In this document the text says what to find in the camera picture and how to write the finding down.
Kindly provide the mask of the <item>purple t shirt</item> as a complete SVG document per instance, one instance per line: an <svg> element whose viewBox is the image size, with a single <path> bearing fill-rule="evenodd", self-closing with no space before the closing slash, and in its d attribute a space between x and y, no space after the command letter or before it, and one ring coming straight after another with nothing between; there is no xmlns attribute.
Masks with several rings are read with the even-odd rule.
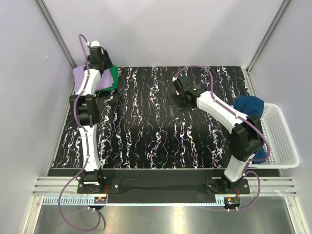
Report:
<svg viewBox="0 0 312 234"><path fill-rule="evenodd" d="M75 69L73 69L73 74L75 80L75 93L77 93L84 79L84 67L76 67Z"/></svg>

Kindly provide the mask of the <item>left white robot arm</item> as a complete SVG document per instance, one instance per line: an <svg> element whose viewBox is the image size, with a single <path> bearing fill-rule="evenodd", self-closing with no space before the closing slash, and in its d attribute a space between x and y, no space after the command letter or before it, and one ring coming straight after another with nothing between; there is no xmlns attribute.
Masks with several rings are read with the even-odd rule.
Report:
<svg viewBox="0 0 312 234"><path fill-rule="evenodd" d="M99 110L94 95L104 72L113 66L107 50L98 41L86 42L86 45L90 55L86 57L86 64L80 71L81 84L69 98L82 143L83 167L78 174L78 193L81 194L101 193L107 188L98 157Z"/></svg>

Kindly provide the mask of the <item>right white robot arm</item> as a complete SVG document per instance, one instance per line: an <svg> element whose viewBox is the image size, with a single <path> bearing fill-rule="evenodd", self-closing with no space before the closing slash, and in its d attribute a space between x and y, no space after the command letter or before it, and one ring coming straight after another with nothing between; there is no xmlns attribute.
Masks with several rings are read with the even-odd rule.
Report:
<svg viewBox="0 0 312 234"><path fill-rule="evenodd" d="M212 88L203 83L194 86L187 76L173 78L178 92L178 106L200 109L221 123L229 133L230 161L221 179L210 190L214 193L233 193L238 189L246 169L264 144L260 118L235 110L215 96Z"/></svg>

